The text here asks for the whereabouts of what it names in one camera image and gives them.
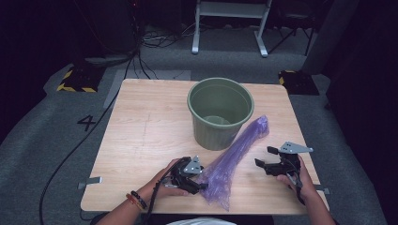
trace person's left hand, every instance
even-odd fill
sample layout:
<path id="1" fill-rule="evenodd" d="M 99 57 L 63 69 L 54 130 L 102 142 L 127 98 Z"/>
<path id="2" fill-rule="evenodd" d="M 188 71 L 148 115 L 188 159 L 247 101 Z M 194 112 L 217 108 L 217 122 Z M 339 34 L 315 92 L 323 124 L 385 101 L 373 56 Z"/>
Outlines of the person's left hand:
<path id="1" fill-rule="evenodd" d="M 144 199 L 144 201 L 149 204 L 150 199 L 152 197 L 153 193 L 153 188 L 156 186 L 156 183 L 158 183 L 161 178 L 164 176 L 164 174 L 179 160 L 179 158 L 173 159 L 169 165 L 167 165 L 166 168 L 160 170 L 146 185 L 141 187 L 140 189 L 137 190 L 137 193 L 141 196 L 141 198 Z M 158 194 L 156 195 L 156 198 L 162 198 L 166 196 L 184 196 L 188 195 L 188 191 L 180 189 L 180 188 L 174 188 L 174 187 L 165 187 L 164 185 L 161 185 L 158 190 Z"/>

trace light wood tabletop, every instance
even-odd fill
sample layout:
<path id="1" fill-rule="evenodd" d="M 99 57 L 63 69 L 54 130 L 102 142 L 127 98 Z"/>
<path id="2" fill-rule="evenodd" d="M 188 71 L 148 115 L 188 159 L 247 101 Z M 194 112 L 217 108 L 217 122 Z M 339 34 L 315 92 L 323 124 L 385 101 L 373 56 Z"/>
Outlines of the light wood tabletop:
<path id="1" fill-rule="evenodd" d="M 223 151 L 201 147 L 193 137 L 187 96 L 196 82 L 136 80 L 122 83 L 90 177 L 102 182 L 86 187 L 85 211 L 111 211 L 126 193 L 146 184 L 174 158 L 199 156 L 206 167 Z M 276 84 L 243 83 L 254 100 L 254 112 L 239 134 L 261 115 L 268 118 L 269 134 L 257 140 L 238 163 L 232 180 L 229 212 L 200 195 L 155 201 L 153 213 L 170 214 L 306 214 L 293 193 L 274 176 L 266 175 L 254 159 L 280 162 L 267 146 L 285 142 L 306 145 L 286 90 Z M 300 154 L 315 184 L 319 184 L 310 154 Z M 328 205 L 323 192 L 319 192 Z"/>

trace black chair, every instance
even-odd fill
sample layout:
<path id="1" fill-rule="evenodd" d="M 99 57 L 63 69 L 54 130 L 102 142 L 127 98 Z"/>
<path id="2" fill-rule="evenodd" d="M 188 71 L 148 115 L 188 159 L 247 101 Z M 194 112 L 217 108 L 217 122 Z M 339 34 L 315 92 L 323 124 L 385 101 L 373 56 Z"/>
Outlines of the black chair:
<path id="1" fill-rule="evenodd" d="M 327 13 L 326 7 L 330 6 L 330 0 L 324 0 L 321 4 L 313 3 L 305 0 L 275 0 L 273 2 L 273 20 L 282 36 L 282 40 L 278 42 L 268 53 L 272 53 L 278 48 L 287 38 L 297 33 L 298 29 L 302 29 L 307 36 L 308 43 L 305 49 L 305 54 L 310 49 L 311 41 L 313 39 L 315 29 L 320 27 L 321 18 L 324 17 L 322 13 Z M 285 37 L 282 35 L 281 28 L 287 27 L 292 29 Z"/>

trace plastic bag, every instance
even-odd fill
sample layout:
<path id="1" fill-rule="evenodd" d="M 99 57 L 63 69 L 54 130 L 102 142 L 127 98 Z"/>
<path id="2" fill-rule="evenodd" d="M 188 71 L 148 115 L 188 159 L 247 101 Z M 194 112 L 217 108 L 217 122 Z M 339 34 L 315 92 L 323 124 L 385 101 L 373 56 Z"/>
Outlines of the plastic bag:
<path id="1" fill-rule="evenodd" d="M 237 164 L 257 139 L 268 134 L 268 119 L 263 115 L 251 122 L 228 150 L 203 169 L 196 182 L 208 184 L 208 188 L 200 191 L 207 203 L 218 202 L 229 211 L 232 177 Z"/>

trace beaded bracelet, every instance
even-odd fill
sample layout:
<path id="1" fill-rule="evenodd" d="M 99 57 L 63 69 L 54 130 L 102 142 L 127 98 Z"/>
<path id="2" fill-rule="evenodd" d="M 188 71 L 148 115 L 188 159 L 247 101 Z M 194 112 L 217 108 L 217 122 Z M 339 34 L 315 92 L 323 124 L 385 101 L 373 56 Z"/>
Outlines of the beaded bracelet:
<path id="1" fill-rule="evenodd" d="M 137 207 L 138 207 L 141 211 L 144 210 L 144 209 L 143 209 L 143 206 L 142 206 L 141 204 L 139 204 L 139 203 L 135 200 L 135 198 L 134 198 L 132 195 L 130 195 L 129 193 L 126 194 L 126 198 L 129 199 L 130 203 L 137 205 Z"/>
<path id="2" fill-rule="evenodd" d="M 146 209 L 145 201 L 140 197 L 140 195 L 137 192 L 132 190 L 131 195 L 134 196 L 138 200 L 138 202 L 143 206 L 144 209 Z"/>

